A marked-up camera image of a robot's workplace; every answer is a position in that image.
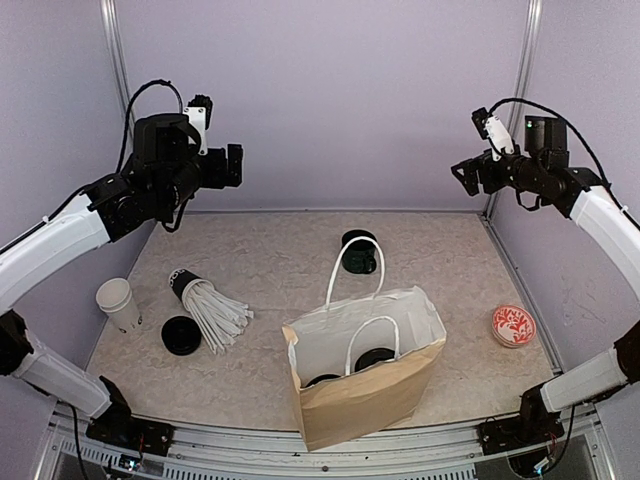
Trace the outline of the bundle of white straws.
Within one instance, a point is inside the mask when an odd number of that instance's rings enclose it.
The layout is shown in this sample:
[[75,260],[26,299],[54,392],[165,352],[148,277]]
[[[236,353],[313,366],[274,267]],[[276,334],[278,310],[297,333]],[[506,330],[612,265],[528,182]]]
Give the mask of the bundle of white straws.
[[224,354],[254,318],[248,304],[225,296],[204,279],[191,281],[181,294],[181,302],[213,354]]

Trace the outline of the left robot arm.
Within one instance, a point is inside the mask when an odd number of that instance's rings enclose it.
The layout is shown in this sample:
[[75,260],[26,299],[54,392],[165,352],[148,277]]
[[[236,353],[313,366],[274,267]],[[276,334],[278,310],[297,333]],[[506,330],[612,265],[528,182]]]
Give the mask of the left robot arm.
[[89,437],[115,445],[148,439],[118,387],[91,375],[30,333],[14,306],[82,255],[114,243],[149,220],[173,232],[201,188],[242,182],[239,144],[210,148],[207,114],[196,107],[136,121],[124,166],[73,193],[56,213],[1,249],[1,373],[84,412]]

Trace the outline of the black cup lid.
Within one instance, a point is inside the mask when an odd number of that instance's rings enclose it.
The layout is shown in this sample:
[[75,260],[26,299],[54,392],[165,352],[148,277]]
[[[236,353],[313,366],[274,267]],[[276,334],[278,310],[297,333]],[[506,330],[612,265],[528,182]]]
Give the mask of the black cup lid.
[[360,372],[377,363],[393,360],[395,351],[389,348],[379,347],[363,353],[355,362],[354,371]]
[[303,388],[310,388],[321,382],[339,379],[339,378],[341,378],[341,375],[338,375],[338,374],[333,374],[333,373],[322,374],[311,379]]

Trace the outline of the brown paper bag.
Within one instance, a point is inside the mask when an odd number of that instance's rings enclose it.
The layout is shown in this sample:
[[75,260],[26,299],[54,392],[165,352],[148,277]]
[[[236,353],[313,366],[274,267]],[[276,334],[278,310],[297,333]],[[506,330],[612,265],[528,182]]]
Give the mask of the brown paper bag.
[[282,326],[293,412],[308,451],[411,418],[447,332],[418,286],[324,303]]

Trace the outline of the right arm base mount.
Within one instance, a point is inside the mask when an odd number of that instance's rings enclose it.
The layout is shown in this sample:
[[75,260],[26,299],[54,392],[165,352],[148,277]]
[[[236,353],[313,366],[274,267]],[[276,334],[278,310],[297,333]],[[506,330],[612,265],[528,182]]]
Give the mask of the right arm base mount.
[[537,445],[560,438],[564,427],[558,417],[541,423],[527,423],[520,416],[494,419],[491,417],[477,426],[484,455],[493,455]]

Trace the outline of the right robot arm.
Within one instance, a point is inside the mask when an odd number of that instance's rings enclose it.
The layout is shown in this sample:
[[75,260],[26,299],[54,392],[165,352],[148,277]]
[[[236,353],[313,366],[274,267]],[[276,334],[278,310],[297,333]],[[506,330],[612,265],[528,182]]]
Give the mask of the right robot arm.
[[[519,147],[486,109],[474,111],[471,120],[490,147],[451,169],[467,194],[511,188],[517,195],[535,195],[535,209],[551,205],[575,223],[637,291],[639,228],[616,203],[602,174],[570,167],[567,122],[558,117],[526,117],[525,145]],[[526,391],[511,423],[512,436],[531,444],[565,408],[615,393],[638,380],[639,328],[633,326],[605,352]]]

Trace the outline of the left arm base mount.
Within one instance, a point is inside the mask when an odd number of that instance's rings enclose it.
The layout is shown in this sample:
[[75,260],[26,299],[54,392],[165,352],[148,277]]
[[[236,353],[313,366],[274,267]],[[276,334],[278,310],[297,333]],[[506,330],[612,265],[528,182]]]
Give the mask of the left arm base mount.
[[86,430],[90,439],[142,454],[166,457],[175,428],[168,423],[137,417],[106,417],[91,420]]

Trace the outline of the black cup holding straws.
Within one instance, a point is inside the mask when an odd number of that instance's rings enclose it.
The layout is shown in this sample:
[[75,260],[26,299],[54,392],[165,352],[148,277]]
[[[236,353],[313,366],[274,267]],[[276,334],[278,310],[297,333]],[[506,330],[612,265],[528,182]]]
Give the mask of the black cup holding straws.
[[169,276],[169,286],[181,303],[193,286],[202,283],[206,280],[184,268],[175,269]]

